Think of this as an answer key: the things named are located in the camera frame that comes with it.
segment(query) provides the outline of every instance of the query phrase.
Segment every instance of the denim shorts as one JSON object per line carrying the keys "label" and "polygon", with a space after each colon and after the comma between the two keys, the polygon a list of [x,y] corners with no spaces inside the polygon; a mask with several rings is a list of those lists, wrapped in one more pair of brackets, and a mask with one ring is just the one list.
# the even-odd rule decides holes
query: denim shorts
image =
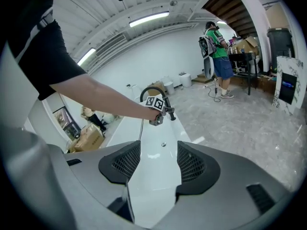
{"label": "denim shorts", "polygon": [[226,80],[234,75],[228,57],[213,58],[213,62],[214,62],[214,72],[217,75],[217,77]]}

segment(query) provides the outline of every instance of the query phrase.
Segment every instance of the hand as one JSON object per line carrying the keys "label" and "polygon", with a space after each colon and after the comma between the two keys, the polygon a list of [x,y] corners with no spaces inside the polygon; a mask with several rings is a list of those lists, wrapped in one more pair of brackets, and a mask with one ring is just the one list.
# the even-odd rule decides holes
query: hand
{"label": "hand", "polygon": [[157,116],[161,113],[160,111],[155,110],[155,109],[149,108],[149,110],[150,110],[150,113],[149,113],[148,120],[150,120],[150,121],[154,121],[157,118]]}

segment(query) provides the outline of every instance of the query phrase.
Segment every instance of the green t-shirt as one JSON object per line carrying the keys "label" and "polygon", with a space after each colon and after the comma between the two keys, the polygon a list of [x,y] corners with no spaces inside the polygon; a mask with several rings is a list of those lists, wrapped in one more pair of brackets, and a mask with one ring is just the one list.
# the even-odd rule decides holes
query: green t-shirt
{"label": "green t-shirt", "polygon": [[[216,29],[212,28],[209,29],[208,32],[206,33],[208,36],[211,36],[213,38],[213,41],[216,44],[220,44],[223,40],[223,35]],[[227,52],[225,48],[218,48],[216,47],[216,53],[212,55],[212,58],[218,58],[218,57],[227,57]]]}

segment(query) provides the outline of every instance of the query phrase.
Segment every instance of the wooden ceiling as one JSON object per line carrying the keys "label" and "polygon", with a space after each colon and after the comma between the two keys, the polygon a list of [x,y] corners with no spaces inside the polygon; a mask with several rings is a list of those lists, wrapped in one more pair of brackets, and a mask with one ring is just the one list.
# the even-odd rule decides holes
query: wooden ceiling
{"label": "wooden ceiling", "polygon": [[203,9],[225,21],[238,36],[257,36],[254,23],[241,0],[209,0]]}

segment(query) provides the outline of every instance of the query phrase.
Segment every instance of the fluorescent light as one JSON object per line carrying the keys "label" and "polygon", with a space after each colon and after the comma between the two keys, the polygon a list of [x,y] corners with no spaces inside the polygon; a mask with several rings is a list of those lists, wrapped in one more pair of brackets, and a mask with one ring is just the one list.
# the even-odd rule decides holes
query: fluorescent light
{"label": "fluorescent light", "polygon": [[226,22],[224,22],[224,21],[218,21],[217,23],[227,25],[227,23],[226,23]]}
{"label": "fluorescent light", "polygon": [[129,25],[130,25],[130,27],[134,27],[136,25],[142,24],[142,23],[147,22],[147,21],[159,19],[159,18],[162,18],[162,17],[167,17],[168,15],[169,15],[169,11],[152,14],[152,15],[137,19],[135,21],[132,21],[132,22],[129,23]]}
{"label": "fluorescent light", "polygon": [[85,54],[85,56],[83,56],[82,59],[78,62],[78,65],[80,66],[83,62],[85,62],[85,61],[87,60],[87,58],[89,58],[95,51],[96,51],[96,49],[91,48],[91,49]]}

